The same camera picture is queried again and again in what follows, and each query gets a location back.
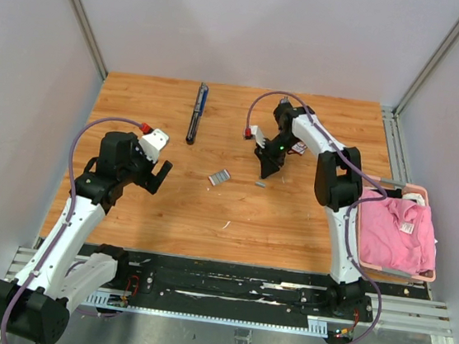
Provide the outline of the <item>silver staple strip block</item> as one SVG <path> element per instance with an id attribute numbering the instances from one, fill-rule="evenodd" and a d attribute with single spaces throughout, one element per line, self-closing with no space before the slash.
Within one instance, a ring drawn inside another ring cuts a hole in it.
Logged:
<path id="1" fill-rule="evenodd" d="M 221 183 L 224 183 L 225 181 L 228 181 L 231 178 L 230 173 L 227 171 L 227 169 L 222 169 L 219 172 L 213 173 L 208 177 L 208 180 L 212 184 L 212 186 L 218 186 Z"/>

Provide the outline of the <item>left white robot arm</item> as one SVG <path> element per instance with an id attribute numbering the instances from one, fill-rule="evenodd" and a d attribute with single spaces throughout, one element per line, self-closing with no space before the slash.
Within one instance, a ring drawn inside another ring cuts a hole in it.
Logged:
<path id="1" fill-rule="evenodd" d="M 131 274 L 129 254 L 102 244 L 80 265 L 74 263 L 88 235 L 107 216 L 130 184 L 157 193 L 172 169 L 152 170 L 169 136 L 162 130 L 107 132 L 99 154 L 73 178 L 63 213 L 34 256 L 13 280 L 0 280 L 1 343 L 15 335 L 33 344 L 55 344 L 69 318 L 90 294 L 107 284 L 124 288 Z"/>

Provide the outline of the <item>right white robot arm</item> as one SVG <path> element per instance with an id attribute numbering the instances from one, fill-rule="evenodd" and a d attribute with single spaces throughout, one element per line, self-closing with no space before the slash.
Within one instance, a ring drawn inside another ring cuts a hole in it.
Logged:
<path id="1" fill-rule="evenodd" d="M 348 148 L 323 128 L 316 115 L 305 107 L 294 107 L 283 99 L 274 109 L 278 134 L 264 137 L 251 126 L 246 133 L 256 139 L 255 155 L 260 161 L 260 177 L 268 178 L 284 165 L 286 154 L 300 142 L 316 156 L 314 192 L 326 211 L 331 241 L 330 277 L 325 296 L 326 310 L 343 317 L 355 310 L 364 296 L 363 277 L 358 269 L 357 203 L 363 192 L 361 154 Z"/>

